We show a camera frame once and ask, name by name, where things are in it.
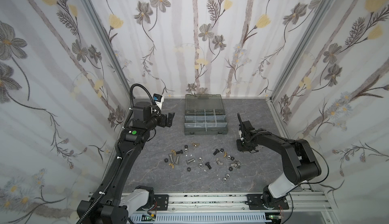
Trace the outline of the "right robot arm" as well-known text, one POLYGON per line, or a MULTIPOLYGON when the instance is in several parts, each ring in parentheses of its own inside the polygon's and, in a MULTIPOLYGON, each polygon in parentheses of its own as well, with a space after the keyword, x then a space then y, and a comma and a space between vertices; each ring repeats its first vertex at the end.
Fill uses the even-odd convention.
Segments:
POLYGON ((283 138, 262 128, 256 130, 250 121, 243 121, 239 113, 237 117, 239 139, 236 143, 240 152, 257 153, 257 147, 263 146, 281 156, 283 173, 264 187, 260 198, 260 204, 265 209, 280 207, 292 190, 322 174, 316 155, 323 155, 308 141, 283 138))

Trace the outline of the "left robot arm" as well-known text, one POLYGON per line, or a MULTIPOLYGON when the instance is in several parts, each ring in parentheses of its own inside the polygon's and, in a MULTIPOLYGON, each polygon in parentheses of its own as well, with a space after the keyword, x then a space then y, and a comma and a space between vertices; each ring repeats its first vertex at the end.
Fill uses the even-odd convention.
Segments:
POLYGON ((148 102, 137 103, 130 95, 129 116, 115 144, 115 159, 90 200, 78 205, 79 224, 126 224, 139 209, 149 212, 157 208, 152 187, 137 186, 129 196, 122 197, 129 173, 151 139, 151 131, 158 126, 171 127, 173 123, 174 113, 162 114, 157 105, 162 96, 152 97, 149 92, 147 95, 148 102))

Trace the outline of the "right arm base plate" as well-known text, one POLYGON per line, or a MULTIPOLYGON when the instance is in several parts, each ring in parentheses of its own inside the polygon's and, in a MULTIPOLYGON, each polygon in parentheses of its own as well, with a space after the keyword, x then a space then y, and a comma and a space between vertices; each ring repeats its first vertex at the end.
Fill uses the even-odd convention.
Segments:
POLYGON ((270 194, 247 194, 245 204, 250 210, 289 210, 289 204, 286 197, 273 198, 270 194))

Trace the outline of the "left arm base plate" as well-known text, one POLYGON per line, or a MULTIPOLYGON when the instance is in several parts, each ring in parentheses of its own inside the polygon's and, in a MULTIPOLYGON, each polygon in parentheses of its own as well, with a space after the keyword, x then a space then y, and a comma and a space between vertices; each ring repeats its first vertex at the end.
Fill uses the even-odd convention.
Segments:
POLYGON ((169 205, 169 195, 154 195, 153 205, 151 211, 167 211, 169 205))

